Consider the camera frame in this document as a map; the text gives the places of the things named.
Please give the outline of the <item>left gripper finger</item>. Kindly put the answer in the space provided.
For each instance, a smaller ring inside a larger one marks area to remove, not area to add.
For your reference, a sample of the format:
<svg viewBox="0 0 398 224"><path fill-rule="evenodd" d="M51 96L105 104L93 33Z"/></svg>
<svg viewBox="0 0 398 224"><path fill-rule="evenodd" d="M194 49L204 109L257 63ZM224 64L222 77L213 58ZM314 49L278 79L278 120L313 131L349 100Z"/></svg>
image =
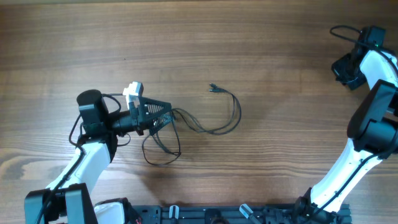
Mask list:
<svg viewBox="0 0 398 224"><path fill-rule="evenodd" d="M172 105L168 102L153 100L146 97L139 97L139 104L143 106L144 116L148 120L148 126L150 121L162 114L170 112Z"/></svg>
<svg viewBox="0 0 398 224"><path fill-rule="evenodd" d="M171 123L173 120L173 117L171 115L171 112L167 112L166 114L162 114L150 121L150 128L149 128L149 134L151 136L157 134L163 127Z"/></svg>

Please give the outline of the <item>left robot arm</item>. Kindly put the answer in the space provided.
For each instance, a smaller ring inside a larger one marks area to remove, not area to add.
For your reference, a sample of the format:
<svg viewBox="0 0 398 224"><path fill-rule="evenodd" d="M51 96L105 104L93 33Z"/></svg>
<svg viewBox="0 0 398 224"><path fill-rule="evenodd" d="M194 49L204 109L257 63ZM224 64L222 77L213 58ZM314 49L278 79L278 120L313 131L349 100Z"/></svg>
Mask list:
<svg viewBox="0 0 398 224"><path fill-rule="evenodd" d="M125 88L127 110L110 112L105 98L115 99L98 90L87 90L76 99L79 116L74 128L77 141L70 141L75 155L63 172L46 188L34 190L24 200L26 223L50 223L66 217L68 223L142 223L143 219L126 198L105 200L93 205L90 193L99 176L113 161L120 147L118 139L131 132L155 135L174 121L172 106L142 96L133 83Z"/></svg>

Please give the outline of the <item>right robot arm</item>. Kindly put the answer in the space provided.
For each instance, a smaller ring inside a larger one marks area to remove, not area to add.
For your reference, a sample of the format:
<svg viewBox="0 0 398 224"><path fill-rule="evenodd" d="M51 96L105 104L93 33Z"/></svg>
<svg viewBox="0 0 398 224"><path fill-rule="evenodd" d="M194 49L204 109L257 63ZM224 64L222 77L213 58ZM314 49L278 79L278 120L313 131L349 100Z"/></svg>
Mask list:
<svg viewBox="0 0 398 224"><path fill-rule="evenodd" d="M291 223L342 223L338 213L357 183L390 155L397 154L397 57L384 48L385 29L355 30L352 51L331 66L336 81L355 90L368 84L370 92L351 117L342 154L318 184L299 197Z"/></svg>

